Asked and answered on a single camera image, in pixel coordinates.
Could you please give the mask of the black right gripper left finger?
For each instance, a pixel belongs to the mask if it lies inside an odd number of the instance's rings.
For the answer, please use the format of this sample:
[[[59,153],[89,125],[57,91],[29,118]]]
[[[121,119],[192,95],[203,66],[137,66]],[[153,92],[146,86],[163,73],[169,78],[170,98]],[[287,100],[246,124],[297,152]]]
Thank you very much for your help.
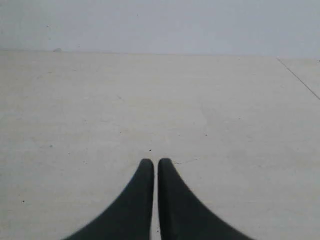
[[[154,164],[142,159],[120,195],[99,216],[67,240],[150,240]]]

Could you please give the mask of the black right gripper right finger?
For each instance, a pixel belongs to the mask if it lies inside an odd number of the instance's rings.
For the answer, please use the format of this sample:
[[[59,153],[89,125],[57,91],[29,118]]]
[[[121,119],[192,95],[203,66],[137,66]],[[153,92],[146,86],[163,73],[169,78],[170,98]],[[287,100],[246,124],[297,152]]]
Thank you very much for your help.
[[[211,212],[185,184],[171,159],[158,162],[158,216],[163,240],[250,240]]]

